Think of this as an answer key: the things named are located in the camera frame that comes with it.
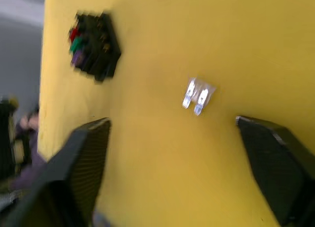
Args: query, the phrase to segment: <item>yellow surface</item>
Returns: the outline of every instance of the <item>yellow surface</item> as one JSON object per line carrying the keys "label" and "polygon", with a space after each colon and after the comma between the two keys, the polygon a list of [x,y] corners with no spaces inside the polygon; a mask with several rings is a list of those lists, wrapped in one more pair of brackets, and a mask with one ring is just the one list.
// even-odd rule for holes
{"label": "yellow surface", "polygon": [[[111,9],[122,57],[96,85],[70,67],[77,10]],[[46,0],[39,148],[113,122],[98,207],[122,227],[277,227],[236,115],[290,128],[315,151],[314,0]],[[199,117],[189,77],[218,87]]]}

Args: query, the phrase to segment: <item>clear fuse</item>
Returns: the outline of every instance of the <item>clear fuse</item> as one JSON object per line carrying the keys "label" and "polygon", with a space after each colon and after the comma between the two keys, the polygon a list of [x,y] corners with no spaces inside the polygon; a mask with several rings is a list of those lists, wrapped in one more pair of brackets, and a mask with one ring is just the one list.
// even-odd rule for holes
{"label": "clear fuse", "polygon": [[194,112],[196,115],[200,115],[203,107],[208,104],[215,90],[216,87],[198,78],[191,78],[186,90],[183,107],[187,109],[190,102],[194,102],[196,104]]}

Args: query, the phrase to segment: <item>green fuse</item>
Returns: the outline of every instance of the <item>green fuse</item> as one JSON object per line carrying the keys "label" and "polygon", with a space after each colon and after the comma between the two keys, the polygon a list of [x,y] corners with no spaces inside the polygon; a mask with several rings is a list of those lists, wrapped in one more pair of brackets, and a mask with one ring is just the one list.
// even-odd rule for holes
{"label": "green fuse", "polygon": [[70,46],[70,51],[72,51],[73,53],[75,53],[76,50],[81,49],[82,46],[83,46],[83,44],[82,44],[82,38],[79,37],[79,36],[77,36],[77,37],[74,39],[72,45]]}

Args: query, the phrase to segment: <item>red fuse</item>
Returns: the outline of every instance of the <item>red fuse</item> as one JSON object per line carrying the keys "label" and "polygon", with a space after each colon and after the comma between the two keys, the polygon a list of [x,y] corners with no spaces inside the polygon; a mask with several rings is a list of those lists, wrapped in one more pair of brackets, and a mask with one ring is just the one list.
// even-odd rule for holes
{"label": "red fuse", "polygon": [[78,29],[77,28],[73,28],[71,31],[70,31],[70,34],[69,34],[69,39],[71,41],[71,43],[73,43],[74,39],[76,36],[79,36],[80,33],[78,32]]}

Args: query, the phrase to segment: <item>black fuse holder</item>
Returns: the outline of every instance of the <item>black fuse holder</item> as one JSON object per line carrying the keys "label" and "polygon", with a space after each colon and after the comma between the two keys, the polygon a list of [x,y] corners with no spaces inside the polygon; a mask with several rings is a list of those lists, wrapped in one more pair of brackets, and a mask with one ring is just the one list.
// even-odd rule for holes
{"label": "black fuse holder", "polygon": [[99,82],[106,77],[112,78],[121,51],[110,14],[77,14],[76,19],[77,26],[69,32],[70,51],[73,53],[71,65],[94,75]]}

